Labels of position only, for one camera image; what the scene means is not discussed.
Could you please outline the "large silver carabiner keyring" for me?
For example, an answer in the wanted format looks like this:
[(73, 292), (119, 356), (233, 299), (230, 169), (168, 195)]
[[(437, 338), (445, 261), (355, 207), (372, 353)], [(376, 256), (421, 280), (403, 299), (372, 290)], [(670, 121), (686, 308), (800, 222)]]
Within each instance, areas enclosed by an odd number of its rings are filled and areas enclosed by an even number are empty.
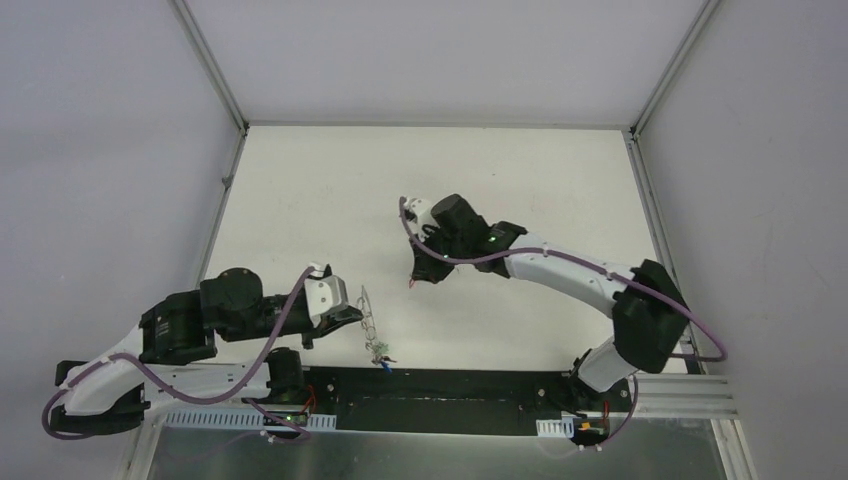
[(369, 355), (371, 356), (371, 363), (376, 366), (379, 366), (380, 368), (381, 362), (387, 362), (390, 366), (390, 364), (393, 363), (393, 360), (390, 358), (389, 354), (387, 356), (378, 356), (375, 353), (376, 345), (378, 343), (385, 342), (381, 341), (378, 337), (373, 308), (365, 286), (361, 287), (360, 295), (357, 298), (356, 305), (357, 308), (359, 308), (364, 314), (364, 319), (360, 322), (360, 326), (364, 331), (365, 349), (369, 352)]

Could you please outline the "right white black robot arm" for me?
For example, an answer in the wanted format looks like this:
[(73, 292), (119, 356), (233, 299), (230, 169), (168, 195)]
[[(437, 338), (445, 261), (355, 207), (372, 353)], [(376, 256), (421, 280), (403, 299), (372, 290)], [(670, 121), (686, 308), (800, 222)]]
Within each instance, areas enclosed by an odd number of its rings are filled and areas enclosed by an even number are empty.
[(566, 372), (563, 396), (552, 401), (564, 411), (595, 410), (628, 376), (662, 372), (690, 323), (679, 290), (653, 260), (631, 267), (561, 250), (523, 226), (487, 222), (459, 194), (436, 203), (402, 197), (399, 218), (413, 252), (414, 282), (437, 284), (471, 265), (550, 288), (611, 320), (611, 336)]

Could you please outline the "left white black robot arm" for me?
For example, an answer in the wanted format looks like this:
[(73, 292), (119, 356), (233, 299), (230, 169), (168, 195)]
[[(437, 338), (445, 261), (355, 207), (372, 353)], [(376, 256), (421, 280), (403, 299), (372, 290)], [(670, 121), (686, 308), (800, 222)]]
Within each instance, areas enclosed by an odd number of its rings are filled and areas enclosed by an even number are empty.
[(289, 293), (275, 295), (264, 294), (258, 274), (231, 268), (167, 296), (99, 357), (59, 362), (41, 425), (54, 438), (81, 440), (133, 430), (180, 405), (231, 400), (295, 406), (303, 419), (314, 389), (299, 352), (277, 340), (294, 335), (309, 350), (371, 317), (367, 295), (350, 300), (330, 266), (307, 268)]

